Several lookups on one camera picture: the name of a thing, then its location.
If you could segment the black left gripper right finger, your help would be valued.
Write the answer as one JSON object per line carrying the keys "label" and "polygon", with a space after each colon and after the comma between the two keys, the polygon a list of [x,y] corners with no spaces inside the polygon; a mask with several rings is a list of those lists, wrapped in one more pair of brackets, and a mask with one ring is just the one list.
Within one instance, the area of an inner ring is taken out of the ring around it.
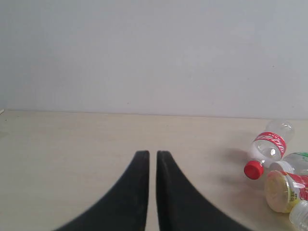
{"label": "black left gripper right finger", "polygon": [[169,151],[156,158],[156,206],[161,231],[247,231],[191,184]]}

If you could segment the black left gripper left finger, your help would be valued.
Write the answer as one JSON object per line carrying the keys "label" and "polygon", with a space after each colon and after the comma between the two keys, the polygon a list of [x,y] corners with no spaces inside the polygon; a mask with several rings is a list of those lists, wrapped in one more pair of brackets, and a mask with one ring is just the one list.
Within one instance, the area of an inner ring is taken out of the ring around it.
{"label": "black left gripper left finger", "polygon": [[150,153],[137,151],[113,187],[59,231],[143,231],[149,198]]}

